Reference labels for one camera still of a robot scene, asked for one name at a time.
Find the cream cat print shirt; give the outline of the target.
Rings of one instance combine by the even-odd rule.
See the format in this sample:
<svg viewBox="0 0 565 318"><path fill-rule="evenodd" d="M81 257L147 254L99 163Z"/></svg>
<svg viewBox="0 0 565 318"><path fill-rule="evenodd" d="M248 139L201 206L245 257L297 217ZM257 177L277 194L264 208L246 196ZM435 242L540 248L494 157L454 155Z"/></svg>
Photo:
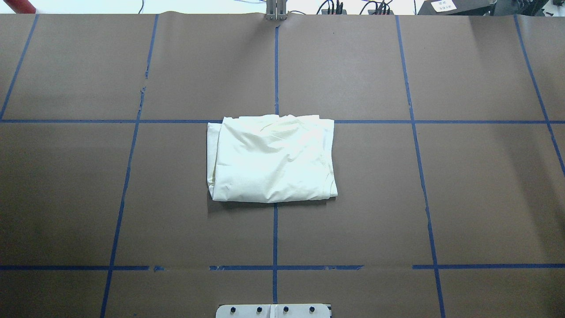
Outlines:
<svg viewBox="0 0 565 318"><path fill-rule="evenodd" d="M213 201L282 203L338 196L335 121L319 115L224 117L207 125Z"/></svg>

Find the far orange black connector box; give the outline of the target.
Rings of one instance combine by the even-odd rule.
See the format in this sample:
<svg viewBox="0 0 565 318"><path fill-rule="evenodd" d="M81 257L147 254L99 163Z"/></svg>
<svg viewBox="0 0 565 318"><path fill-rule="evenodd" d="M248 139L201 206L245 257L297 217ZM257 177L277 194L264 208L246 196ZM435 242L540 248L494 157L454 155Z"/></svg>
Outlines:
<svg viewBox="0 0 565 318"><path fill-rule="evenodd" d="M345 15L344 2L341 0L324 0L318 7L317 15Z"/></svg>

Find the orange black connector box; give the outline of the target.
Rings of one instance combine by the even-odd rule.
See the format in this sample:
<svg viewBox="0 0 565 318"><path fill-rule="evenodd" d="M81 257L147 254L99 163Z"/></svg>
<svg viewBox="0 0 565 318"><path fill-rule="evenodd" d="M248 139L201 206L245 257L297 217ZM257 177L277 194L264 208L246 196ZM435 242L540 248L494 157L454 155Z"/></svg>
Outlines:
<svg viewBox="0 0 565 318"><path fill-rule="evenodd" d="M393 15L393 10L390 4L392 0L364 0L364 5L362 6L359 15L364 13L368 15ZM373 5L374 9L368 9L367 7Z"/></svg>
<svg viewBox="0 0 565 318"><path fill-rule="evenodd" d="M345 15L344 2L341 0L324 0L318 7L317 15Z"/></svg>

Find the near orange black connector box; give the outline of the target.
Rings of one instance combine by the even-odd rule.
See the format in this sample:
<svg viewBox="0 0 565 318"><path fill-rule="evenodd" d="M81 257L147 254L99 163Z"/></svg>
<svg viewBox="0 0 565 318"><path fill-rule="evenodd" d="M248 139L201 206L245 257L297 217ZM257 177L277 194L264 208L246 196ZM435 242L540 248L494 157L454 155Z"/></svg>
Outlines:
<svg viewBox="0 0 565 318"><path fill-rule="evenodd" d="M393 10L390 4L392 0L364 0L364 5L362 6L359 15L364 13L368 15L393 15ZM373 5L374 9L368 9L367 7Z"/></svg>

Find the black box with white label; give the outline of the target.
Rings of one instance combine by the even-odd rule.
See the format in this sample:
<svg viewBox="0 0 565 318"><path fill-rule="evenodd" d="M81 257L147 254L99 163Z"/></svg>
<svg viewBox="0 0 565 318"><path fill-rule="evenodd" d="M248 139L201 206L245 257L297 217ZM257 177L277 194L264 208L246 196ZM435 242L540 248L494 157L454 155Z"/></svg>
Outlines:
<svg viewBox="0 0 565 318"><path fill-rule="evenodd" d="M425 0L417 15L491 15L496 8L496 0Z"/></svg>

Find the red cylindrical bottle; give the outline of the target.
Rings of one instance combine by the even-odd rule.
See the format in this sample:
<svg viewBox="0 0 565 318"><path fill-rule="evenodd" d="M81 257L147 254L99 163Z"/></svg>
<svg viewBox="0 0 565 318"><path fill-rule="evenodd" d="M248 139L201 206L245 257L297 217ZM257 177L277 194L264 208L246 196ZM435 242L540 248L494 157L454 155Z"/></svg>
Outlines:
<svg viewBox="0 0 565 318"><path fill-rule="evenodd" d="M6 5L17 14L36 14L36 7L30 0L4 0Z"/></svg>

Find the aluminium frame post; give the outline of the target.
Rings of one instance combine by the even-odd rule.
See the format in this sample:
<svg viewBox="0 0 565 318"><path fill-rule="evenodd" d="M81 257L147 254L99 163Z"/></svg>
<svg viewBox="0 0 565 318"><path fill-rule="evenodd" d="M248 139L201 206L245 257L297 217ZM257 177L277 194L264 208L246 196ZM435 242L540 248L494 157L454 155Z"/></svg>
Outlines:
<svg viewBox="0 0 565 318"><path fill-rule="evenodd" d="M266 20L284 21L288 18L287 0L265 0Z"/></svg>

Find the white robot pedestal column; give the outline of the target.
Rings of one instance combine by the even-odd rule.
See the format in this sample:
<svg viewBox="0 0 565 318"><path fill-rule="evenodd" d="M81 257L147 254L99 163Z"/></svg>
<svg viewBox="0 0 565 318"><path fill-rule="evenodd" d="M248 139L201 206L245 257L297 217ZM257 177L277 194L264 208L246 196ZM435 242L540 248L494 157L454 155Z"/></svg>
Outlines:
<svg viewBox="0 0 565 318"><path fill-rule="evenodd" d="M329 304L224 304L218 307L216 318L331 318Z"/></svg>

